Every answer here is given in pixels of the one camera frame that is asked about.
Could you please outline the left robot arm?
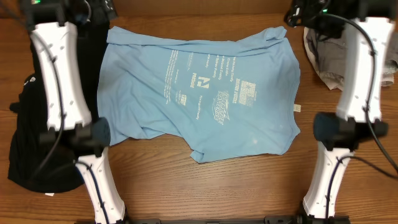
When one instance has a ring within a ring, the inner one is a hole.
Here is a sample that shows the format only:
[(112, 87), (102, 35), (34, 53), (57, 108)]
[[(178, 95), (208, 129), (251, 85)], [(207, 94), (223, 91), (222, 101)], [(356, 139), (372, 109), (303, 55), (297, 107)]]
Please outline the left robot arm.
[(47, 131), (52, 144), (32, 174), (38, 178), (64, 137), (77, 155), (71, 165), (82, 176), (95, 211), (95, 223), (128, 223), (109, 165), (111, 133), (106, 118), (92, 120), (78, 69), (78, 27), (116, 18), (112, 1), (21, 1), (25, 28), (33, 41), (47, 99)]

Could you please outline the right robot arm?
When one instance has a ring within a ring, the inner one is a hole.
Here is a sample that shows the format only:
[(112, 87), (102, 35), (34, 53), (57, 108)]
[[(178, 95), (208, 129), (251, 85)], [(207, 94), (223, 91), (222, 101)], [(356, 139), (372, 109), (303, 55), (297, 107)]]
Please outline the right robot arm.
[(334, 113), (319, 112), (313, 123), (318, 157), (302, 212), (285, 223), (348, 223), (335, 214), (337, 194), (361, 142), (378, 141), (388, 132), (381, 116), (381, 80), (387, 46), (397, 16), (395, 0), (292, 2), (284, 21), (327, 37), (345, 35), (344, 88)]

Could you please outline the light blue t-shirt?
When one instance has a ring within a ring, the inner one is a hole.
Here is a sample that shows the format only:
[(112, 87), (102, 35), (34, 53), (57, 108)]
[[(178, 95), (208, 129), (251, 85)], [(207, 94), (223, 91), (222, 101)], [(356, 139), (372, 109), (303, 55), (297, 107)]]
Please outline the light blue t-shirt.
[(238, 41), (175, 40), (113, 27), (99, 75), (98, 113), (111, 144), (183, 138), (199, 163), (288, 151), (299, 62), (283, 27)]

